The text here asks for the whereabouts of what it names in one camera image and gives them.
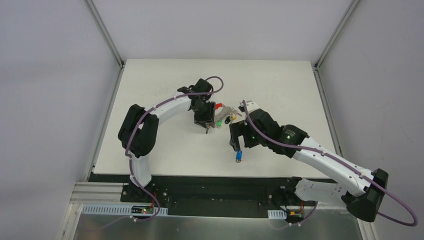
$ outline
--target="gray wall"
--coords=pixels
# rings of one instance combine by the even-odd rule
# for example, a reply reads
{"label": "gray wall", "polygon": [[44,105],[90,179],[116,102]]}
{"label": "gray wall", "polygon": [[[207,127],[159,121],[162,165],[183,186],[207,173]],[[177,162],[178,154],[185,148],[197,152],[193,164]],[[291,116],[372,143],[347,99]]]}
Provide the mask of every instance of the gray wall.
{"label": "gray wall", "polygon": [[351,0],[95,0],[124,59],[318,60]]}
{"label": "gray wall", "polygon": [[2,1],[0,33],[0,239],[55,239],[118,67],[82,0]]}
{"label": "gray wall", "polygon": [[[389,173],[388,190],[424,220],[424,1],[364,0],[321,68],[342,152]],[[385,197],[380,210],[412,221]],[[382,240],[423,239],[424,228],[380,216]]]}

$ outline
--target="white table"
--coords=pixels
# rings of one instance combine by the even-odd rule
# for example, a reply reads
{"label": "white table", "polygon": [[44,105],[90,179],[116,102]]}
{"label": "white table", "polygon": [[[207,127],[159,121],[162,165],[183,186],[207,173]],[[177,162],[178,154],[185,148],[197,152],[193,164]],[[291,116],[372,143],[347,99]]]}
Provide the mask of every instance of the white table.
{"label": "white table", "polygon": [[[129,174],[129,161],[118,131],[133,104],[152,106],[198,79],[220,76],[224,88],[211,101],[238,107],[243,99],[256,102],[280,125],[306,131],[324,147],[334,150],[317,84],[308,61],[129,59],[119,84],[110,119],[94,168],[95,174]],[[220,82],[210,80],[214,89]],[[194,113],[177,115],[159,126],[150,152],[152,175],[225,177],[326,178],[316,169],[270,149],[240,146],[243,161],[229,145],[228,125],[205,129],[193,123]]]}

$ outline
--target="white wall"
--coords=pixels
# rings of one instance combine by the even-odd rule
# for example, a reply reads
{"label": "white wall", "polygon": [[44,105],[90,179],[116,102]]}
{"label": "white wall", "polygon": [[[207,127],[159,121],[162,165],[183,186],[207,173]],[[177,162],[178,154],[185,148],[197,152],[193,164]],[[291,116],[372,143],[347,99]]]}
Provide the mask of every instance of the white wall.
{"label": "white wall", "polygon": [[0,239],[55,239],[118,67],[82,0],[2,1],[0,33]]}
{"label": "white wall", "polygon": [[[342,152],[389,173],[388,190],[421,219],[380,216],[382,240],[424,238],[424,1],[364,0],[321,68]],[[411,222],[389,197],[380,210]]]}
{"label": "white wall", "polygon": [[316,62],[351,0],[95,0],[124,59]]}

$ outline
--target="blue object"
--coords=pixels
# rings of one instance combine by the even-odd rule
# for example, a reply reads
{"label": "blue object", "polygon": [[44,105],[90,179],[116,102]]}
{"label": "blue object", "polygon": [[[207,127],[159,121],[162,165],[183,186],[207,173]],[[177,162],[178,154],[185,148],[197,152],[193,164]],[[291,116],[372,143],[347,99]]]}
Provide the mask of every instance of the blue object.
{"label": "blue object", "polygon": [[237,151],[237,154],[235,155],[235,160],[237,162],[240,162],[242,160],[242,151],[241,150]]}

